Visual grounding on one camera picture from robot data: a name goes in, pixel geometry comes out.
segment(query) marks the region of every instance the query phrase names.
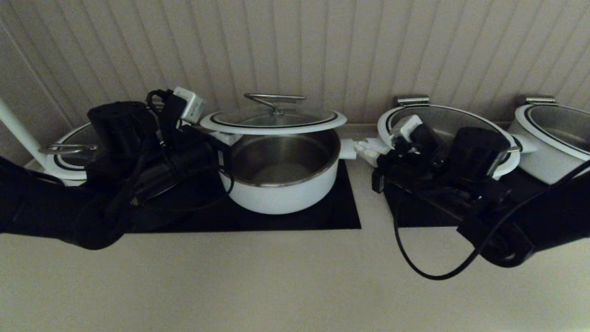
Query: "countertop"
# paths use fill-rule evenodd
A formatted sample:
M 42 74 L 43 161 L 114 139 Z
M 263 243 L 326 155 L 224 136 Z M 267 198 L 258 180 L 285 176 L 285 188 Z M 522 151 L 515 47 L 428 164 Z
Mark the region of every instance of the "countertop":
M 0 236 L 0 330 L 590 331 L 590 243 L 448 281 L 406 265 L 371 166 L 346 161 L 362 229 L 125 235 L 87 251 Z M 402 229 L 442 273 L 472 250 L 453 228 Z

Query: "backsplash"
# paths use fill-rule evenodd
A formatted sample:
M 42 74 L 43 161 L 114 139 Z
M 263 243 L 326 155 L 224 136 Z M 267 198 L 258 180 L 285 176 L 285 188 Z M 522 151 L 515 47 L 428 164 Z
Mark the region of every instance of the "backsplash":
M 494 121 L 511 120 L 522 93 L 589 109 L 589 4 L 19 0 L 0 2 L 0 13 L 23 77 L 55 102 L 47 112 L 57 139 L 92 106 L 175 86 L 206 98 L 207 112 L 249 105 L 245 92 L 302 94 L 352 123 L 376 122 L 409 93 Z

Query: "cooking pot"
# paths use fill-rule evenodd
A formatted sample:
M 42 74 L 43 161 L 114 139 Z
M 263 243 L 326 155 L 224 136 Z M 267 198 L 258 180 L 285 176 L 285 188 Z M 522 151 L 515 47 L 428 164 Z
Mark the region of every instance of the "cooking pot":
M 292 213 L 320 201 L 334 185 L 338 159 L 356 157 L 353 142 L 342 143 L 334 130 L 346 117 L 332 110 L 282 108 L 268 101 L 292 102 L 303 96 L 244 96 L 266 108 L 217 112 L 201 121 L 204 128 L 234 135 L 235 183 L 230 197 L 265 214 Z M 229 189 L 229 176 L 223 172 L 220 176 Z
M 590 113 L 559 105 L 553 97 L 524 101 L 508 129 L 522 147 L 519 166 L 553 184 L 590 159 Z
M 438 135 L 439 145 L 446 147 L 441 151 L 440 157 L 442 159 L 446 158 L 448 148 L 460 128 L 477 127 L 502 134 L 511 146 L 510 153 L 496 168 L 492 175 L 493 178 L 499 179 L 518 166 L 520 154 L 514 138 L 493 122 L 461 109 L 431 105 L 428 96 L 398 97 L 396 98 L 396 104 L 399 107 L 385 112 L 377 123 L 379 136 L 390 148 L 394 148 L 392 144 L 394 134 L 392 128 L 395 124 L 407 116 L 418 115 L 422 122 Z

